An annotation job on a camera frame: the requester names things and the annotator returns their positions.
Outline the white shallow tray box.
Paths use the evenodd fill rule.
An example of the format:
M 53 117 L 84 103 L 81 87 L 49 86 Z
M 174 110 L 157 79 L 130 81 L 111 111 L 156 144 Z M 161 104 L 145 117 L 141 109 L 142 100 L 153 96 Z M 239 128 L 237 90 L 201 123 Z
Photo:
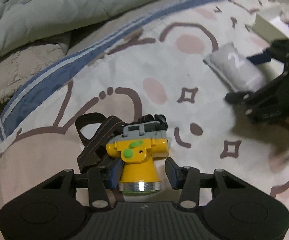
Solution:
M 289 5 L 275 5 L 256 14 L 252 29 L 268 42 L 289 39 Z

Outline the beige fuzzy pillow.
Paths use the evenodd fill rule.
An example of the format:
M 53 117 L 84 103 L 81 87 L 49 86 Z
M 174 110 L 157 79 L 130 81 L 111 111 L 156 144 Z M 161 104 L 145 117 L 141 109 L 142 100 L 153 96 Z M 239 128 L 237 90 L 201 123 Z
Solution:
M 21 46 L 0 58 L 0 105 L 31 77 L 63 58 L 71 33 L 63 33 Z

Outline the cartoon bear patterned cloth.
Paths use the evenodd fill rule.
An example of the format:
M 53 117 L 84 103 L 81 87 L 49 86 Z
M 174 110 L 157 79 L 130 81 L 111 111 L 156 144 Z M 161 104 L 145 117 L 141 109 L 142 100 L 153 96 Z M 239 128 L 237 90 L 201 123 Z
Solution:
M 277 0 L 178 0 L 36 75 L 0 118 L 5 239 L 289 239 L 289 117 L 253 123 L 204 58 L 232 42 L 246 58 L 271 42 L 252 29 Z M 124 193 L 103 166 L 81 173 L 75 122 L 162 114 L 172 189 Z

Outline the yellow headlamp with strap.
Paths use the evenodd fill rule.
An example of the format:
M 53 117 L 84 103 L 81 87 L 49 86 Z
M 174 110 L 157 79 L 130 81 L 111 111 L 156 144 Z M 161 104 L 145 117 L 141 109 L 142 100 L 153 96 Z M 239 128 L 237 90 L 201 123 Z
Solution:
M 109 165 L 122 159 L 123 172 L 118 185 L 121 192 L 150 194 L 161 190 L 154 160 L 169 155 L 164 115 L 148 114 L 126 123 L 114 115 L 89 113 L 79 116 L 75 126 L 84 145 L 77 157 L 81 173 L 103 166 L 105 185 L 109 187 Z

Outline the grey pouch with number 2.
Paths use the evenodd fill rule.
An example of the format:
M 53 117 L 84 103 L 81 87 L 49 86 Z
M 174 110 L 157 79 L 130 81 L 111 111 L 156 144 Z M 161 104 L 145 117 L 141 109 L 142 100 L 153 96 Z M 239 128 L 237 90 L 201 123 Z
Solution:
M 241 55 L 232 42 L 204 58 L 207 64 L 234 92 L 256 92 L 266 85 L 266 78 L 256 65 Z

